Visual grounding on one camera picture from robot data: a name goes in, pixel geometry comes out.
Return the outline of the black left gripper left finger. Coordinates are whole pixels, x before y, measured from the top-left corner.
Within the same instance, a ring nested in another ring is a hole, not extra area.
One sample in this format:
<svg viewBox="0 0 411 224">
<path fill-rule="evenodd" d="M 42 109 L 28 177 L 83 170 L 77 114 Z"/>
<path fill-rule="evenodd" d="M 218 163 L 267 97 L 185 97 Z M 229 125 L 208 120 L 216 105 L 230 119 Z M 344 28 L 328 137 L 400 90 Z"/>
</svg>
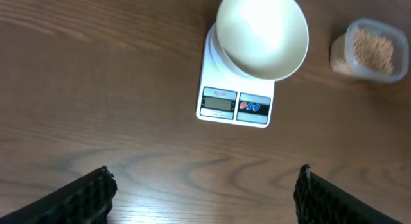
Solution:
<svg viewBox="0 0 411 224">
<path fill-rule="evenodd" d="M 117 190 L 114 175 L 102 166 L 36 202 L 1 217 L 1 223 L 107 224 Z"/>
</svg>

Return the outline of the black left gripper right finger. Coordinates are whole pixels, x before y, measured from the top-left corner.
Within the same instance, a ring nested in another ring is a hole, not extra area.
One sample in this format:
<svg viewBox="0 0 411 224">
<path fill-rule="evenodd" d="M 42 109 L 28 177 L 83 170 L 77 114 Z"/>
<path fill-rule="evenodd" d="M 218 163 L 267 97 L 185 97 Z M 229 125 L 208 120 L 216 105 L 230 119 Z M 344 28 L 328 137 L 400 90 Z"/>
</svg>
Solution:
<svg viewBox="0 0 411 224">
<path fill-rule="evenodd" d="M 299 224 L 400 224 L 310 171 L 305 164 L 293 192 Z"/>
</svg>

